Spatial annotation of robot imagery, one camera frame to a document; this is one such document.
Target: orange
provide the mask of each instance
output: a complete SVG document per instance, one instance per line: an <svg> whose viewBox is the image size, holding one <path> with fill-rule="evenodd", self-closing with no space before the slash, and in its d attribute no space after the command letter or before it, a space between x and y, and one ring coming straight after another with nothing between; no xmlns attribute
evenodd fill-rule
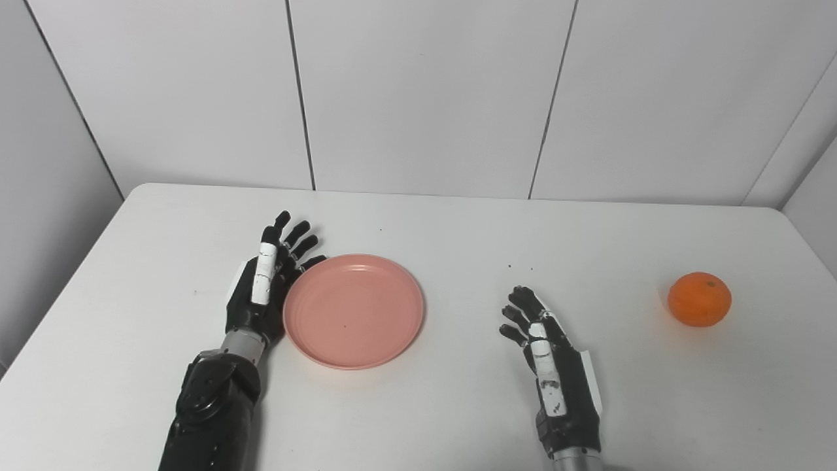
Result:
<svg viewBox="0 0 837 471"><path fill-rule="evenodd" d="M704 272L680 277L669 289L669 309L677 320L693 327L721 322L732 305L732 294L719 277Z"/></svg>

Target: white wall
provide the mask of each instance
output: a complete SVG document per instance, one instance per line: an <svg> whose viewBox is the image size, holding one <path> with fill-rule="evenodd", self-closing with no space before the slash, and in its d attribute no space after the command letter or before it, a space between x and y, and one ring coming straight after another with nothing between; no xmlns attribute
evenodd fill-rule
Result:
<svg viewBox="0 0 837 471"><path fill-rule="evenodd" d="M833 0L580 0L532 197L741 204L835 22Z"/></svg>
<svg viewBox="0 0 837 471"><path fill-rule="evenodd" d="M30 0L125 191L310 188L285 5ZM289 0L320 189L779 206L837 129L832 0Z"/></svg>
<svg viewBox="0 0 837 471"><path fill-rule="evenodd" d="M23 0L0 0L0 375L121 199Z"/></svg>
<svg viewBox="0 0 837 471"><path fill-rule="evenodd" d="M837 141L793 193L783 212L837 277Z"/></svg>
<svg viewBox="0 0 837 471"><path fill-rule="evenodd" d="M29 0L123 193L310 188L281 0Z"/></svg>
<svg viewBox="0 0 837 471"><path fill-rule="evenodd" d="M572 10L291 2L318 188L526 198Z"/></svg>

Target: tabletop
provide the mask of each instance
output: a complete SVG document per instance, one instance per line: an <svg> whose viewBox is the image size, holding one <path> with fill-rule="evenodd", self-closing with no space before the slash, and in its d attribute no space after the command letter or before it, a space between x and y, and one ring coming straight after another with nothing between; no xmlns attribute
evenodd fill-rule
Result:
<svg viewBox="0 0 837 471"><path fill-rule="evenodd" d="M833 468L837 282L775 210L165 184L131 193L0 381L0 467L156 469L186 366L220 345L232 277L283 209L312 253L409 270L425 320L369 370L279 342L248 469L548 469L532 373L497 333L519 284L591 351L608 465ZM732 290L708 329L665 308L694 271Z"/></svg>

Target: plate rim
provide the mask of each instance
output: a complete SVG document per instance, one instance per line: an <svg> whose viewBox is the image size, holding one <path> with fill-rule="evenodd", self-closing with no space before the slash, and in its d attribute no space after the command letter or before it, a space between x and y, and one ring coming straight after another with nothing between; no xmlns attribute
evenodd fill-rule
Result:
<svg viewBox="0 0 837 471"><path fill-rule="evenodd" d="M400 270L401 272L403 272L407 276L407 278L412 282L410 284L412 285L412 287L415 288L416 293L418 294L418 307L419 307L419 309L418 309L418 322L416 323L415 328L413 329L413 331L410 332L410 336L409 336L410 341L407 342L404 345L404 347L399 349L395 354L393 354L391 356L388 356L387 358L385 358L383 360L379 360L379 361L376 361L375 363L370 363L370 364L366 364L366 365L335 365L335 364L329 363L327 361L324 361L322 359L316 358L314 355L309 355L308 352L306 352L304 349L302 349L299 346L299 344L297 344L296 340L294 340L294 338L293 338L293 335L291 335L290 331L287 329L287 325L288 325L287 324L287 318L288 318L288 312L289 312L289 310L288 310L288 300L291 299L290 295L293 292L294 288L296 286L298 286L298 283L300 282L300 280L302 280L306 276L308 276L308 277L315 276L316 272L318 272L317 268L318 267L324 267L323 266L324 263L328 263L329 261L334 261L334 260L340 260L340 259L343 259L343 258L349 258L349 257L373 258L373 259L378 259L380 261L384 261L385 263L391 264L392 266L396 267L398 270ZM319 365L323 365L323 366L326 366L328 368L333 368L335 370L366 370L366 369L369 369L369 368L374 368L376 366L383 365L383 364L388 363L392 360L395 360L404 351L406 351L410 347L410 345L413 344L413 342L416 340L416 338L419 336L419 332L421 332L421 329L424 326L424 317L425 317L424 316L424 292L422 291L421 286L419 285L419 281L416 280L416 278L413 276L413 274L410 273L406 268L402 267L400 264L398 264L395 261L392 261L392 260L390 260L390 259L388 259L384 256L373 255L373 254L368 254L368 253L346 253L346 254L341 254L341 255L338 255L338 256L329 257L329 258L325 259L324 261L322 261L320 263L317 263L312 268L310 268L310 269L306 270L304 273L302 273L302 275L294 282L294 284L290 287L290 290L288 290L288 294L285 296L285 301L282 303L282 326L285 330L285 337L287 337L290 340L290 342L294 345L294 348L296 348L296 350L298 352L302 353L309 360L312 360Z"/></svg>

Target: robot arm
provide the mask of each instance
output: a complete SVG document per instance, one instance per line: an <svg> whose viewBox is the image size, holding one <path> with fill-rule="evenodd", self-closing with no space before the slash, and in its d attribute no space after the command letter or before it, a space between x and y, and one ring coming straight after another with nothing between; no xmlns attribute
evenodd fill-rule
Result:
<svg viewBox="0 0 837 471"><path fill-rule="evenodd" d="M602 402L589 353L573 348L555 314L528 287L516 287L509 301L503 315L519 330L504 324L500 333L523 348L537 376L536 425L544 450L556 471L602 471Z"/></svg>
<svg viewBox="0 0 837 471"><path fill-rule="evenodd" d="M188 366L160 471L240 471L244 466L253 410L261 394L257 365L284 334L281 310L290 286L306 269L325 260L299 260L317 243L299 223L280 242L290 220L284 211L264 229L259 256L247 261L227 304L226 336L219 349L202 352Z"/></svg>

